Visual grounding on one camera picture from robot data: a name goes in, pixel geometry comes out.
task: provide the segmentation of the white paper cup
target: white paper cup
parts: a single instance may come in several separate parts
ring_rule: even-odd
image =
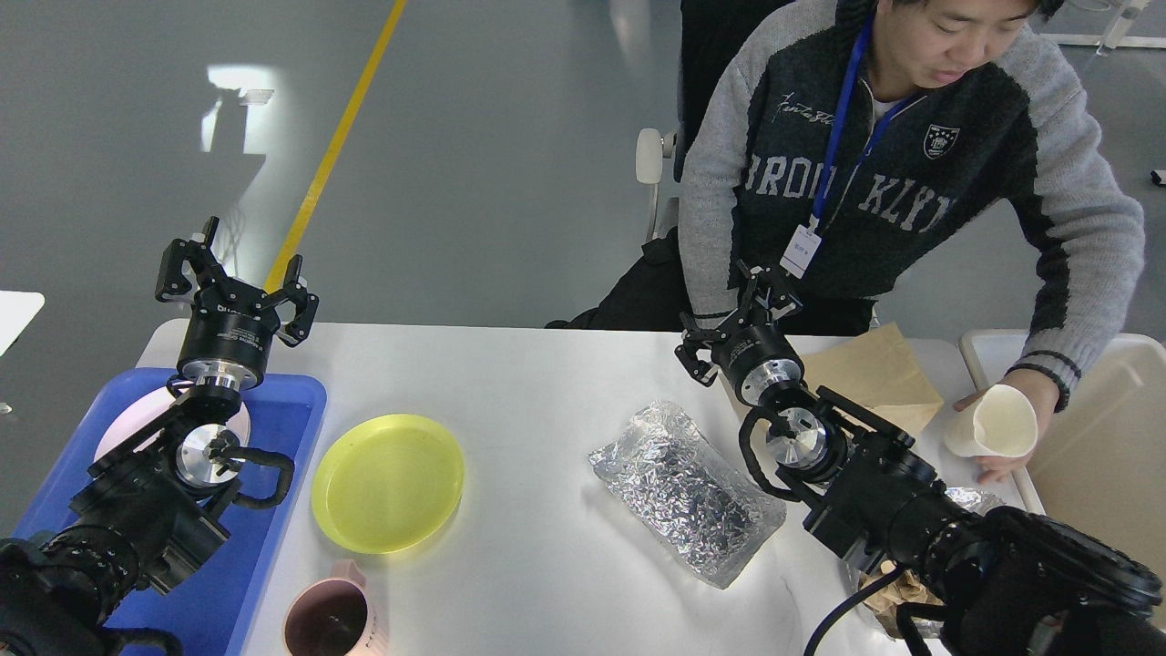
[[[964,458],[1019,458],[1037,446],[1037,412],[1020,390],[992,386],[976,403],[956,412],[943,442]]]

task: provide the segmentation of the yellow floor line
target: yellow floor line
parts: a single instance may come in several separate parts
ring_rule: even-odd
[[[380,30],[380,37],[377,38],[372,55],[368,56],[368,61],[365,63],[364,72],[360,73],[360,80],[357,82],[357,87],[352,90],[352,97],[349,98],[349,106],[345,107],[344,115],[340,117],[340,122],[336,126],[336,132],[332,133],[332,140],[328,143],[328,151],[324,153],[324,158],[319,161],[319,165],[316,168],[316,177],[312,178],[311,185],[308,186],[308,193],[303,197],[303,203],[300,204],[300,211],[296,212],[295,220],[292,221],[292,227],[283,240],[283,246],[280,247],[279,254],[275,255],[275,262],[272,263],[272,269],[267,273],[267,282],[264,283],[264,288],[267,291],[274,291],[283,284],[283,273],[287,270],[288,260],[295,255],[296,248],[300,247],[300,239],[303,238],[304,230],[308,228],[308,221],[311,220],[311,214],[316,211],[316,203],[319,200],[319,195],[324,191],[324,185],[328,184],[328,177],[332,174],[332,167],[336,165],[336,158],[340,155],[340,148],[344,147],[344,140],[349,136],[352,121],[356,120],[357,112],[360,111],[365,92],[368,91],[368,85],[372,84],[372,78],[377,75],[380,57],[385,54],[385,48],[388,47],[388,40],[393,36],[393,30],[396,29],[396,21],[400,20],[401,12],[405,10],[406,1],[396,0],[393,5],[393,10],[388,14],[388,20],[385,21],[385,27]]]

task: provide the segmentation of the gray sweater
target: gray sweater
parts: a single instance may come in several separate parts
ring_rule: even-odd
[[[855,86],[835,156],[822,170],[847,62],[835,0],[774,12],[717,84],[684,163],[680,247],[704,326],[737,304],[732,261],[777,269],[834,177],[822,244],[795,288],[876,297],[999,198],[1040,251],[1030,336],[1014,367],[1048,375],[1065,407],[1121,330],[1143,266],[1143,214],[1097,151],[1101,131],[1058,47],[1023,29],[997,61],[897,114],[870,155],[873,96]]]

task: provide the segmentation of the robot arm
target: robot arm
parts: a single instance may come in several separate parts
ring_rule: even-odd
[[[749,282],[737,310],[712,331],[683,316],[676,357],[704,386],[724,372],[751,408],[739,433],[750,474],[765,492],[805,502],[810,535],[868,573],[890,558],[943,600],[899,607],[913,656],[929,651],[912,616],[943,621],[941,639],[956,656],[1110,655],[1133,644],[1166,655],[1166,636],[1146,622],[1161,604],[1158,577],[1048,517],[1016,508],[982,517],[960,508],[934,467],[911,451],[911,436],[827,388],[806,388],[801,360],[777,324],[799,309],[796,297],[772,270],[739,266]],[[698,358],[704,350],[709,361]],[[785,489],[766,479],[753,452],[759,425]]]
[[[219,522],[231,505],[271,508],[290,489],[294,463],[248,447],[226,422],[241,392],[262,382],[273,337],[293,347],[308,337],[318,298],[298,277],[298,255],[273,294],[226,275],[211,253],[217,226],[212,217],[204,240],[175,239],[162,258],[156,297],[194,291],[177,374],[167,386],[174,403],[89,468],[93,481],[69,505],[78,516],[71,527],[43,545],[0,541],[0,648],[8,653],[112,656],[146,644],[181,655],[164,632],[103,625],[131,592],[167,594],[198,571],[231,535]],[[286,324],[276,313],[283,302],[296,308]],[[247,463],[279,470],[268,496],[243,493],[237,475]]]

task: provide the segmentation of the yellow plastic plate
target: yellow plastic plate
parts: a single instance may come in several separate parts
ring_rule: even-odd
[[[388,553],[436,531],[462,498],[462,450],[441,424],[386,415],[340,436],[311,486],[316,523],[357,553]]]

